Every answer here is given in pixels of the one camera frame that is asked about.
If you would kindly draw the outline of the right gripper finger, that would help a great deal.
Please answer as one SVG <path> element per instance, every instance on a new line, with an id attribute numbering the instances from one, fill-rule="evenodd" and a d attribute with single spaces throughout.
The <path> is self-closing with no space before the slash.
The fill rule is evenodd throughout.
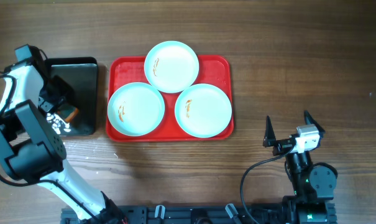
<path id="1" fill-rule="evenodd" d="M 319 131 L 319 134 L 324 134 L 325 130 L 317 123 L 307 110 L 304 110 L 304 120 L 306 124 L 314 124 Z"/>
<path id="2" fill-rule="evenodd" d="M 273 147 L 276 143 L 275 133 L 272 127 L 270 116 L 266 117 L 265 134 L 263 140 L 263 147 Z"/>

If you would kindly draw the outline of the green orange sponge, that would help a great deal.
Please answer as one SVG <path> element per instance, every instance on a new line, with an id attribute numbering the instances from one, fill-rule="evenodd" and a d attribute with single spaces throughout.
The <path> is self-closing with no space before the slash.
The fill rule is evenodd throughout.
<path id="1" fill-rule="evenodd" d="M 79 109 L 70 104 L 62 104 L 57 111 L 57 115 L 67 123 L 70 123 L 73 118 L 79 113 Z"/>

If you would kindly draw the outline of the white plate top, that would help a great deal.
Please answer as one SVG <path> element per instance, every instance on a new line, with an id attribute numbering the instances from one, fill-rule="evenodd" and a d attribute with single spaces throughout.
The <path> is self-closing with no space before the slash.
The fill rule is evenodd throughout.
<path id="1" fill-rule="evenodd" d="M 158 91 L 179 93 L 196 81 L 199 60 L 191 47 L 169 40 L 154 46 L 146 55 L 144 73 Z"/>

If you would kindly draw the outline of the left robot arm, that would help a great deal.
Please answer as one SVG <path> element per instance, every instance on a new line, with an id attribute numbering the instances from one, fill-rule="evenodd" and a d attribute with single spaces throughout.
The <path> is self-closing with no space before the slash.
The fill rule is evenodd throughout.
<path id="1" fill-rule="evenodd" d="M 127 223 L 127 216 L 104 192 L 85 181 L 66 159 L 59 135 L 39 111 L 46 67 L 24 59 L 0 75 L 6 88 L 0 103 L 0 166 L 14 187 L 39 185 L 63 200 L 80 223 Z"/>

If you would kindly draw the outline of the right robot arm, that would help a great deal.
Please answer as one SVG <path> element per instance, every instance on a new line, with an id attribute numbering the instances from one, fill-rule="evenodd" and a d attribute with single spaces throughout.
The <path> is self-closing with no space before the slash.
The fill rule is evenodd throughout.
<path id="1" fill-rule="evenodd" d="M 272 123 L 266 118 L 264 147 L 272 147 L 274 156 L 285 158 L 285 171 L 294 195 L 284 196 L 275 223 L 337 223 L 334 198 L 337 170 L 324 162 L 314 163 L 310 152 L 319 148 L 325 130 L 304 112 L 305 125 L 287 139 L 276 139 Z"/>

